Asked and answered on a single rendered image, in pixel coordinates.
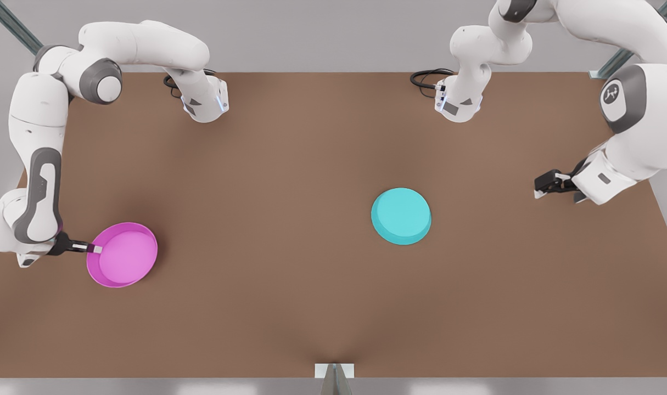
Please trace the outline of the silver frame post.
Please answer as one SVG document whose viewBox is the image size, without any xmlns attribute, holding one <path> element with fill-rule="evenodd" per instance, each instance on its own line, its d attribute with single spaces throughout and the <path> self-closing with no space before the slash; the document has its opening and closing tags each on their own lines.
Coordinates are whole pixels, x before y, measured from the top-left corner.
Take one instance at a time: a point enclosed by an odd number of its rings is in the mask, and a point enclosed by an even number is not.
<svg viewBox="0 0 667 395">
<path fill-rule="evenodd" d="M 0 0 L 0 24 L 4 26 L 32 55 L 37 55 L 43 44 L 23 22 Z"/>
<path fill-rule="evenodd" d="M 353 395 L 348 382 L 354 378 L 353 363 L 316 363 L 314 377 L 323 379 L 320 395 Z"/>
<path fill-rule="evenodd" d="M 658 7 L 652 5 L 649 0 L 646 0 L 646 2 L 651 5 L 652 8 L 654 8 L 654 12 L 657 14 L 659 19 L 662 19 L 664 24 L 667 25 L 667 0 L 663 0 Z M 587 74 L 592 80 L 607 80 L 634 57 L 642 60 L 642 55 L 634 52 L 632 48 L 619 46 L 616 53 L 614 53 L 614 55 L 612 55 L 604 63 L 604 65 L 602 65 L 597 70 L 588 71 Z"/>
</svg>

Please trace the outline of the pink plate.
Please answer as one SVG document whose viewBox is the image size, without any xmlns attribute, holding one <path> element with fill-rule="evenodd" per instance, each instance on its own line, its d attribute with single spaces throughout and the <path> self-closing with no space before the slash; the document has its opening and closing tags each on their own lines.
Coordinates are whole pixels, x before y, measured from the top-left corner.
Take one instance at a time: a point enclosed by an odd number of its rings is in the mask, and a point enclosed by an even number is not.
<svg viewBox="0 0 667 395">
<path fill-rule="evenodd" d="M 158 254 L 153 232 L 140 223 L 124 222 L 103 230 L 92 241 L 100 252 L 87 252 L 89 275 L 100 285 L 120 288 L 142 280 Z"/>
</svg>

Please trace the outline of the blue plate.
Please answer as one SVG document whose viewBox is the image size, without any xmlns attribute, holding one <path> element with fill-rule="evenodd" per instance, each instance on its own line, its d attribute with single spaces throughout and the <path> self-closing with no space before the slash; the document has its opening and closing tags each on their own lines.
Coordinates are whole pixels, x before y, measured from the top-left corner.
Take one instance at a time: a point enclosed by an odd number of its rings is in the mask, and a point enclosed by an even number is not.
<svg viewBox="0 0 667 395">
<path fill-rule="evenodd" d="M 371 208 L 371 222 L 380 237 L 394 245 L 412 245 L 428 235 L 431 209 L 423 195 L 409 188 L 381 193 Z"/>
</svg>

